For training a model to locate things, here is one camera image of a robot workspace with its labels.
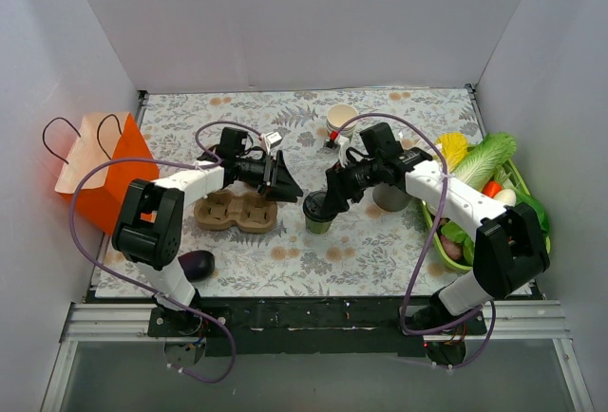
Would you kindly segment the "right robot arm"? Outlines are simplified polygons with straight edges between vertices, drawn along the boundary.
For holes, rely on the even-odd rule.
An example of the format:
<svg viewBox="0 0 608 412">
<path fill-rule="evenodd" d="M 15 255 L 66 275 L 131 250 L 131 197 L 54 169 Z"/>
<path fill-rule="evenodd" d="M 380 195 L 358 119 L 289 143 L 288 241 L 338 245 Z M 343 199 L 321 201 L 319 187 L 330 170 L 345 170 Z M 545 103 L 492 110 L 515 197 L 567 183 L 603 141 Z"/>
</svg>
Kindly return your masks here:
<svg viewBox="0 0 608 412">
<path fill-rule="evenodd" d="M 332 223 L 367 189 L 388 184 L 434 207 L 437 217 L 447 216 L 474 243 L 471 271 L 437 290 L 425 308 L 412 316 L 402 314 L 404 333 L 451 333 L 481 305 L 504 299 L 549 268 L 541 225 L 531 206 L 509 206 L 484 196 L 450 175 L 445 162 L 419 148 L 404 149 L 385 122 L 363 130 L 360 137 L 367 155 L 327 169 L 326 190 L 305 199 L 308 219 Z"/>
</svg>

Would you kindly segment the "black plastic cup lid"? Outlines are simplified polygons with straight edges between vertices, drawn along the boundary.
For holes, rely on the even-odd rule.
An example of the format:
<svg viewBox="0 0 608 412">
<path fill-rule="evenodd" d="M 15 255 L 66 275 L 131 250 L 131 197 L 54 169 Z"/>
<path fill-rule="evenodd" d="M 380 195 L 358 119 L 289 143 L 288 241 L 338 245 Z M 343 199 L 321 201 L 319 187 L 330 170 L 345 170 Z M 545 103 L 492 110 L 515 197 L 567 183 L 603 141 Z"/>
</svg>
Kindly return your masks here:
<svg viewBox="0 0 608 412">
<path fill-rule="evenodd" d="M 315 191 L 309 193 L 302 205 L 304 216 L 314 222 L 329 222 L 335 219 L 336 213 L 324 209 L 327 193 L 325 191 Z"/>
</svg>

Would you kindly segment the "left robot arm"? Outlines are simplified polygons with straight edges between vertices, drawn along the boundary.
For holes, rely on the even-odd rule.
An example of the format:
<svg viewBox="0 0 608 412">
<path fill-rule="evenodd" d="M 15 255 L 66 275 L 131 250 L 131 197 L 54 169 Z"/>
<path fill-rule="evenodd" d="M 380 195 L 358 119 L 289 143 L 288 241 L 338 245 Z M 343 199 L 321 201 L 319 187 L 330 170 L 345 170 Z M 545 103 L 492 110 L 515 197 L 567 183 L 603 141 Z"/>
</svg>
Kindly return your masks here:
<svg viewBox="0 0 608 412">
<path fill-rule="evenodd" d="M 184 210 L 236 181 L 256 188 L 268 201 L 296 202 L 302 189 L 289 173 L 283 153 L 246 152 L 246 131 L 225 127 L 218 145 L 192 169 L 153 181 L 129 184 L 112 235 L 112 246 L 134 263 L 154 289 L 162 319 L 183 336 L 195 334 L 202 314 L 200 295 L 178 259 Z"/>
</svg>

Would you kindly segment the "brown cardboard cup carrier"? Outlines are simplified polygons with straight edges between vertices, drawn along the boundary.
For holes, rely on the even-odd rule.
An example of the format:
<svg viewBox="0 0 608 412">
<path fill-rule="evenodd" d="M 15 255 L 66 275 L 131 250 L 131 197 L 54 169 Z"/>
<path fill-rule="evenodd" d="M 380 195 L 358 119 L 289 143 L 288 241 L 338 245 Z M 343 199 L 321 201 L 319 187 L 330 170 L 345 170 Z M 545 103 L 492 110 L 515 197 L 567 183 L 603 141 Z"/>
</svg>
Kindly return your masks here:
<svg viewBox="0 0 608 412">
<path fill-rule="evenodd" d="M 256 192 L 236 195 L 230 190 L 217 191 L 196 202 L 194 218 L 208 231 L 238 227 L 250 234 L 270 232 L 277 221 L 277 204 Z"/>
</svg>

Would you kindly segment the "green paper cup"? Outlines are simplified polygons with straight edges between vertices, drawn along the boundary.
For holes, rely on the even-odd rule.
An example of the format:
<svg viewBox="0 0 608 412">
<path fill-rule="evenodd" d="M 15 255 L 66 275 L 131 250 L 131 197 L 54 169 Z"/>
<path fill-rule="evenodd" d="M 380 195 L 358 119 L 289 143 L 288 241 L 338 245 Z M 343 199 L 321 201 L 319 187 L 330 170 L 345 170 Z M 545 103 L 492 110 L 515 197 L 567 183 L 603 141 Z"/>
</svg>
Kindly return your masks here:
<svg viewBox="0 0 608 412">
<path fill-rule="evenodd" d="M 333 219 L 332 218 L 322 218 L 319 219 L 317 217 L 308 217 L 305 216 L 305 227 L 308 233 L 313 235 L 322 235 L 325 234 L 332 226 Z"/>
</svg>

